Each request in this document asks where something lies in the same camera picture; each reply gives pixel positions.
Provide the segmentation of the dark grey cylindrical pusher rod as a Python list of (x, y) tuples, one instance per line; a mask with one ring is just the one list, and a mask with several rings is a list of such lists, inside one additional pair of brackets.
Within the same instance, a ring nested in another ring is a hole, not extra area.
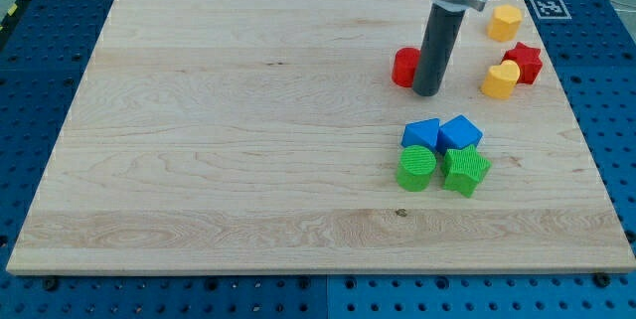
[(439, 92), (464, 14), (436, 3), (431, 6), (411, 86), (418, 95)]

